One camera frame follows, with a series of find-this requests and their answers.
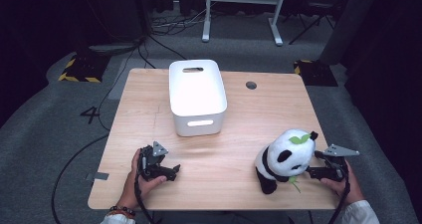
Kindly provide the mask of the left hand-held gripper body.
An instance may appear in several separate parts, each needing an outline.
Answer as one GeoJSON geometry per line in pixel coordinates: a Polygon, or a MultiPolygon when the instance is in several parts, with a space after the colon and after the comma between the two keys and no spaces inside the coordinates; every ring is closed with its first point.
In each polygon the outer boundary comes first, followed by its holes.
{"type": "Polygon", "coordinates": [[[139,155],[138,173],[145,179],[150,180],[160,174],[169,174],[166,167],[160,165],[168,150],[159,142],[144,147],[139,155]]]}

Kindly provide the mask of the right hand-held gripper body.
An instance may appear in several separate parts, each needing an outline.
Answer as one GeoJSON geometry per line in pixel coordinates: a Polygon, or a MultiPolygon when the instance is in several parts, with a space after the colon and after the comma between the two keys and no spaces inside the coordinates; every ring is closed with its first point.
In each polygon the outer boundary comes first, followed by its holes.
{"type": "Polygon", "coordinates": [[[345,159],[348,156],[358,156],[360,155],[360,152],[358,150],[352,150],[346,147],[332,144],[326,150],[324,150],[322,154],[325,158],[326,166],[333,170],[333,174],[331,175],[330,179],[335,181],[342,181],[348,174],[348,168],[345,159]]]}

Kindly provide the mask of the panda plush toy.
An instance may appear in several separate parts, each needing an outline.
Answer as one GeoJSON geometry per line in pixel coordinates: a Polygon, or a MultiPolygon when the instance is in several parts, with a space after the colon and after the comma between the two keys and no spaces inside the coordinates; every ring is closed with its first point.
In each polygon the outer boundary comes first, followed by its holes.
{"type": "Polygon", "coordinates": [[[297,177],[310,166],[318,133],[288,129],[263,147],[255,159],[256,173],[264,194],[272,194],[278,182],[289,182],[298,191],[297,177]]]}

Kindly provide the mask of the white plastic storage bin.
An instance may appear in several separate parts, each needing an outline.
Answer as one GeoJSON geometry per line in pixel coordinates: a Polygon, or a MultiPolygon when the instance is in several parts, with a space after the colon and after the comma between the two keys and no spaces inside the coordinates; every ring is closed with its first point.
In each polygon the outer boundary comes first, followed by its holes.
{"type": "Polygon", "coordinates": [[[168,81],[170,109],[178,135],[214,134],[222,129],[228,104],[215,61],[173,62],[168,81]]]}

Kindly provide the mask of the person's right hand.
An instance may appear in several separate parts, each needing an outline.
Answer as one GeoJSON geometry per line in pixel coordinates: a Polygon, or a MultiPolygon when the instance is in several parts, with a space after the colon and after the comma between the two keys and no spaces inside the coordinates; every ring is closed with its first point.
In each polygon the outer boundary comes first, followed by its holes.
{"type": "Polygon", "coordinates": [[[346,183],[349,183],[349,192],[344,199],[344,204],[349,205],[357,201],[364,200],[365,197],[361,191],[360,185],[353,172],[350,164],[347,164],[348,180],[343,179],[341,182],[333,181],[331,179],[322,178],[320,182],[331,189],[335,194],[341,196],[344,193],[346,183]]]}

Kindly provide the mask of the grey tape strip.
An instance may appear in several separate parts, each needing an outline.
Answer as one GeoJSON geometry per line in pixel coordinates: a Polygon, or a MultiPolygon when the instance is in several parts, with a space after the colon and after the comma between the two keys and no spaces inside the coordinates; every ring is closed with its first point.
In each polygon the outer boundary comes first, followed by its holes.
{"type": "Polygon", "coordinates": [[[96,172],[96,173],[88,173],[85,180],[94,182],[96,179],[98,180],[107,180],[109,174],[103,172],[96,172]]]}

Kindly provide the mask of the grey flat stand base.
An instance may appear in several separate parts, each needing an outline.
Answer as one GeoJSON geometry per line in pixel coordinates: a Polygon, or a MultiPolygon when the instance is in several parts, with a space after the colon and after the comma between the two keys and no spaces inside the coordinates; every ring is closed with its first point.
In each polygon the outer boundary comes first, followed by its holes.
{"type": "Polygon", "coordinates": [[[131,52],[141,45],[140,42],[111,43],[103,45],[92,45],[89,49],[100,56],[116,56],[131,52]]]}

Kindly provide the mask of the grey curtain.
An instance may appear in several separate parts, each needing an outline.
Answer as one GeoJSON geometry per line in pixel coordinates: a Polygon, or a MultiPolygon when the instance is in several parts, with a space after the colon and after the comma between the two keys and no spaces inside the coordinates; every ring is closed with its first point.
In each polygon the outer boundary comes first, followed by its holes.
{"type": "Polygon", "coordinates": [[[348,0],[342,15],[325,44],[318,61],[336,65],[344,55],[374,0],[348,0]]]}

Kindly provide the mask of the black yellow striped base plate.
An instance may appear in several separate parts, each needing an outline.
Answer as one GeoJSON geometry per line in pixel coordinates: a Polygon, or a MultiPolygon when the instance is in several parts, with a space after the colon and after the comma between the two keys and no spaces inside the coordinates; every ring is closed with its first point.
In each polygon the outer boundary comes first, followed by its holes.
{"type": "Polygon", "coordinates": [[[306,86],[337,87],[337,81],[328,65],[319,61],[294,61],[294,72],[306,86]]]}
{"type": "Polygon", "coordinates": [[[59,76],[59,81],[101,83],[110,56],[95,53],[73,55],[59,76]]]}

